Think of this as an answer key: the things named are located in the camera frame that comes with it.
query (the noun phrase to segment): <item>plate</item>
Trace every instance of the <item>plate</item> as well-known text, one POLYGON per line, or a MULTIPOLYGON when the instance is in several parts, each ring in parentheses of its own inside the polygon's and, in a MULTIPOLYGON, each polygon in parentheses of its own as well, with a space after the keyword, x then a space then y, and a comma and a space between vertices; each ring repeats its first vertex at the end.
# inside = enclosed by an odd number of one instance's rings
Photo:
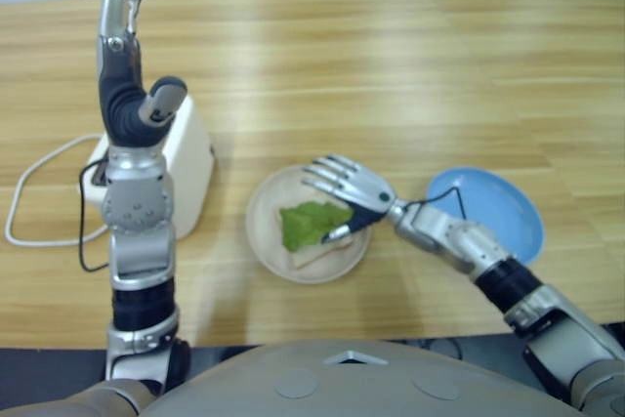
POLYGON ((247 239, 256 257, 273 273, 299 283, 329 282, 351 271, 362 259, 371 228, 355 233, 353 243, 346 248, 332 251, 300 269, 292 267, 289 252, 282 246, 279 209, 311 200, 347 207, 338 199, 304 186, 302 178, 307 175, 303 166, 287 167, 273 173, 256 189, 245 218, 247 239))
MULTIPOLYGON (((460 189, 467 218, 488 227, 519 262, 527 265, 538 257, 545 230, 538 210, 520 189, 480 168, 452 168, 432 179, 427 197, 433 198, 452 186, 460 189)), ((462 217, 454 193, 432 205, 462 217)))

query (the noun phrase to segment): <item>blue plate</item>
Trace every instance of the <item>blue plate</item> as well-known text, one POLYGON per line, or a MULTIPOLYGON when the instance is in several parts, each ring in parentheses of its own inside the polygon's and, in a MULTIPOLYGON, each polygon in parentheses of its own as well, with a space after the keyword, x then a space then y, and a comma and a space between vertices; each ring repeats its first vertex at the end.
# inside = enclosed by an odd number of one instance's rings
MULTIPOLYGON (((538 210, 518 188, 479 168, 452 168, 432 179, 427 197, 436 197, 452 186, 460 189, 467 219, 491 229, 521 263, 529 264, 538 257, 545 229, 538 210)), ((432 205, 462 217, 455 192, 432 205)))

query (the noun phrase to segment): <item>black cable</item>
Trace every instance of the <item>black cable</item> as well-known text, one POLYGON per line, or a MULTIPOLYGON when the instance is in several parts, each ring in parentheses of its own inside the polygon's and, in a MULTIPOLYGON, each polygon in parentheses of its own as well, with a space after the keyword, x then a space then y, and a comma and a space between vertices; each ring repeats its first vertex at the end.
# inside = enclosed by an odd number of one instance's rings
POLYGON ((108 267, 108 263, 102 264, 101 266, 97 266, 96 268, 90 268, 85 264, 85 257, 83 254, 83 242, 82 238, 85 235, 85 188, 83 179, 85 178, 85 173, 89 171, 90 168, 94 166, 100 165, 108 161, 107 157, 101 158, 96 161, 92 161, 87 166, 85 166, 80 171, 80 176, 78 177, 78 187, 80 188, 80 227, 78 229, 78 262, 80 263, 80 267, 84 272, 97 272, 102 269, 106 269, 108 267))
POLYGON ((467 213, 465 212, 465 204, 462 201, 462 195, 460 194, 460 189, 457 186, 452 186, 451 188, 446 190, 444 193, 439 194, 436 197, 432 197, 430 199, 410 201, 403 207, 403 211, 407 212, 408 208, 412 205, 417 205, 417 204, 423 205, 423 204, 429 204, 431 202, 436 202, 438 200, 445 198, 447 195, 449 195, 451 192, 454 192, 454 191, 456 192, 456 196, 458 197, 458 204, 460 205, 460 213, 462 214, 462 218, 464 220, 467 220, 467 213))
POLYGON ((460 346, 460 343, 458 342, 457 339, 454 339, 453 337, 445 337, 445 338, 440 338, 440 339, 420 339, 419 347, 426 351, 432 351, 432 344, 438 340, 447 341, 449 344, 451 344, 451 346, 454 348, 454 351, 456 353, 456 359, 462 360, 464 358, 464 354, 462 353, 462 347, 460 346))

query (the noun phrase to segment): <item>bread slice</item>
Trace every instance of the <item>bread slice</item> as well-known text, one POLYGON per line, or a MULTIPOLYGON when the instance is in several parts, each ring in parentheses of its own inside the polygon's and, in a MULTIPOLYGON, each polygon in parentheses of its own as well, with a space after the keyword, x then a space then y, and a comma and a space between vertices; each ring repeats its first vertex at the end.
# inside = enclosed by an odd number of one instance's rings
POLYGON ((295 253, 289 252, 291 266, 293 267, 293 269, 304 268, 310 263, 318 261, 319 259, 332 253, 333 251, 348 248, 353 242, 354 237, 348 235, 345 238, 341 238, 329 243, 319 243, 316 245, 304 246, 295 253))

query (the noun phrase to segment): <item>white cable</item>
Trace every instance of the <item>white cable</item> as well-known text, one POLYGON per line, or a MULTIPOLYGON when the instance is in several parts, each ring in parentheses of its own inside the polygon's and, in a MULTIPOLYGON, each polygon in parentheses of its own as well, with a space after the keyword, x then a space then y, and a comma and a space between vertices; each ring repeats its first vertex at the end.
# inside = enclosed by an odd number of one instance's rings
MULTIPOLYGON (((13 226, 13 219, 16 216, 16 211, 18 210, 18 203, 20 202, 21 191, 26 183, 26 180, 32 175, 37 169, 41 166, 59 156, 64 151, 72 148, 73 146, 77 146, 78 144, 82 144, 86 141, 99 140, 102 138, 102 134, 88 134, 86 136, 79 137, 78 139, 74 139, 71 142, 68 142, 64 146, 60 146, 56 150, 48 153, 46 156, 41 158, 39 161, 35 162, 31 165, 23 174, 20 176, 18 183, 16 184, 16 191, 13 194, 13 201, 11 202, 11 207, 9 209, 9 216, 7 217, 7 223, 4 226, 4 236, 7 238, 11 244, 15 244, 16 246, 22 246, 25 248, 52 248, 52 247, 60 247, 60 246, 76 246, 78 244, 78 238, 75 239, 53 239, 53 240, 43 240, 43 241, 28 241, 25 239, 17 239, 11 233, 11 227, 13 226)), ((83 243, 87 241, 91 241, 92 239, 97 238, 101 234, 103 234, 108 227, 106 225, 100 227, 92 233, 89 233, 86 236, 83 236, 83 243)))

